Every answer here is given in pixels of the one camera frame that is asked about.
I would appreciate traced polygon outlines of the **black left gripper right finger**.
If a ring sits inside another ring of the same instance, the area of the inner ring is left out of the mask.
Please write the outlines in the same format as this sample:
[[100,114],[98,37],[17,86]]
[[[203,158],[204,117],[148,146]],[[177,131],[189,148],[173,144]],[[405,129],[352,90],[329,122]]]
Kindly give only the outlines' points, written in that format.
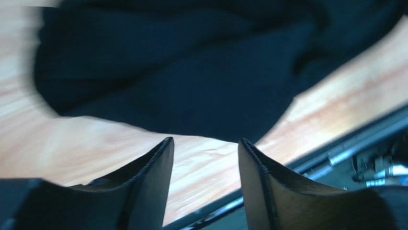
[[247,139],[238,164],[250,230],[405,230],[408,189],[347,191],[308,179],[269,158]]

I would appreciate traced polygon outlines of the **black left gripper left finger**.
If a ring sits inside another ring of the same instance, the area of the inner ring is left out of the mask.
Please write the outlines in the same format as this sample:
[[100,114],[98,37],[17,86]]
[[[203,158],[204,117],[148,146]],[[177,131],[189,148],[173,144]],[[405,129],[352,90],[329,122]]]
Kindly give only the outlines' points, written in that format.
[[142,157],[87,185],[2,179],[3,230],[159,230],[173,167],[168,137]]

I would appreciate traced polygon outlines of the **black t shirt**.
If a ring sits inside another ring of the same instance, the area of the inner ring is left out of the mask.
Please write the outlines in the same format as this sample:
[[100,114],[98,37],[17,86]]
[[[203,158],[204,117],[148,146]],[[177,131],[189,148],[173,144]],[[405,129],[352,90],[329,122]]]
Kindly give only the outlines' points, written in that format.
[[42,9],[34,83],[61,116],[258,141],[407,11],[405,0],[64,0]]

